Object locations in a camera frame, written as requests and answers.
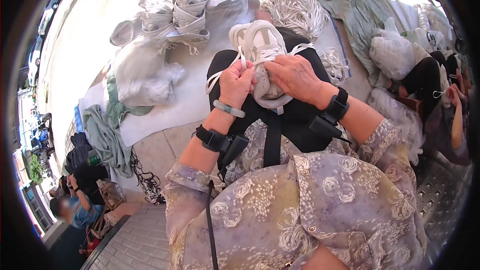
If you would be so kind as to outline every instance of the gray-green fabric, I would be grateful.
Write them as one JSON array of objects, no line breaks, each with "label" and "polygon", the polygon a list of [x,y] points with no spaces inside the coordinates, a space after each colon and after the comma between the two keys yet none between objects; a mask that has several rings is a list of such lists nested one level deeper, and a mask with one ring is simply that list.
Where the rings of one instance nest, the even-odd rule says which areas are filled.
[{"label": "gray-green fabric", "polygon": [[119,101],[119,93],[117,89],[117,80],[115,75],[110,74],[106,81],[106,90],[108,91],[108,104],[106,105],[106,114],[110,127],[116,129],[120,122],[125,119],[125,115],[130,113],[135,116],[148,114],[153,106],[135,106],[130,107]]},{"label": "gray-green fabric", "polygon": [[370,42],[374,28],[384,28],[384,21],[392,17],[385,0],[318,0],[333,18],[341,19],[346,28],[353,53],[367,69],[370,85],[385,86],[387,77],[370,59]]},{"label": "gray-green fabric", "polygon": [[124,177],[132,176],[132,147],[125,146],[120,129],[113,129],[109,125],[107,113],[100,111],[98,104],[83,112],[83,129],[88,134],[90,145],[98,152],[104,164],[117,169]]}]

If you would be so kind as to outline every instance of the green plant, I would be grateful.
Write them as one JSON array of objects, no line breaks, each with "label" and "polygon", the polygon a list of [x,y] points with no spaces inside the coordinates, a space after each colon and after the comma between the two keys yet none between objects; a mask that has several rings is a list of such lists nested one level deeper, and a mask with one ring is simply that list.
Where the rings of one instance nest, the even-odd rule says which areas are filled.
[{"label": "green plant", "polygon": [[45,174],[45,171],[42,165],[40,165],[39,158],[37,157],[36,154],[32,155],[32,161],[30,162],[28,168],[30,171],[30,179],[36,184],[42,183],[44,179],[43,175]]}]

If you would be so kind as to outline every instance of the concrete ground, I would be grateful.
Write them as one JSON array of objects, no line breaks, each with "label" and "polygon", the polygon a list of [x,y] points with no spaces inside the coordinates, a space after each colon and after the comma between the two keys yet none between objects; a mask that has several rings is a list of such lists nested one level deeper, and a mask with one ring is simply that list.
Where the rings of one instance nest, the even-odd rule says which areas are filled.
[{"label": "concrete ground", "polygon": [[[63,0],[55,15],[42,52],[39,73],[38,109],[52,113],[56,148],[55,161],[61,171],[66,154],[73,148],[74,107],[87,90],[106,77],[105,64],[118,47],[110,44],[115,26],[140,10],[137,0]],[[350,60],[352,77],[344,88],[351,96],[368,99],[372,87],[367,71],[354,56],[343,23],[335,21]],[[201,124],[190,123],[154,133],[134,145],[143,171],[151,171],[161,180],[177,161]],[[141,200],[141,194],[133,195]]]}]

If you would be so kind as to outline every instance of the person's left hand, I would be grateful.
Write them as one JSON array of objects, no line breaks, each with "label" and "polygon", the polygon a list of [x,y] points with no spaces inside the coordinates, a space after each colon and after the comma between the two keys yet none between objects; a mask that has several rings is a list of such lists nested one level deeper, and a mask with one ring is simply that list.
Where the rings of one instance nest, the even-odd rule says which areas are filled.
[{"label": "person's left hand", "polygon": [[246,61],[247,69],[242,69],[241,60],[236,61],[230,67],[223,70],[220,75],[220,102],[230,105],[238,110],[242,108],[249,93],[254,91],[257,78],[255,66],[251,61]]},{"label": "person's left hand", "polygon": [[73,175],[73,174],[70,176],[70,183],[71,183],[71,186],[72,186],[73,189],[78,188],[77,179],[75,178],[75,175]]},{"label": "person's left hand", "polygon": [[450,98],[450,101],[454,107],[457,107],[458,105],[462,105],[462,102],[460,101],[460,98],[459,98],[459,93],[457,91],[458,91],[458,88],[455,84],[448,87],[447,89],[448,98]]}]

